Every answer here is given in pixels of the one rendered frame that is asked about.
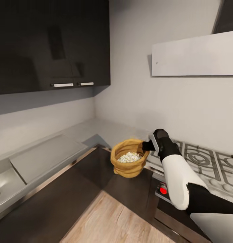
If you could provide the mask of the popcorn bag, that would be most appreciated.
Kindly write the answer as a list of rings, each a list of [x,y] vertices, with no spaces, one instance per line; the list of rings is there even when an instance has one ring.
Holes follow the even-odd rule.
[[[150,151],[142,150],[142,142],[144,141],[139,139],[127,139],[113,147],[110,160],[114,165],[113,172],[115,174],[119,174],[125,178],[135,178],[142,172],[146,166],[146,159],[150,154]],[[130,162],[118,161],[118,159],[128,153],[136,153],[141,158]]]

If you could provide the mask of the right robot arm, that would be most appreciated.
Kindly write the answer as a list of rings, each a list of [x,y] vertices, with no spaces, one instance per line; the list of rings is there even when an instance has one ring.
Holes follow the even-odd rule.
[[[149,134],[142,150],[156,151],[171,203],[183,210],[213,243],[233,243],[233,202],[213,195],[185,161],[165,130]]]

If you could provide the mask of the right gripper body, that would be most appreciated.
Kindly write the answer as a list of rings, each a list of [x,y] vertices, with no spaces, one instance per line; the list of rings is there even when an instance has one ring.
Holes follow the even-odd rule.
[[[142,142],[142,150],[155,151],[155,148],[148,142]]]

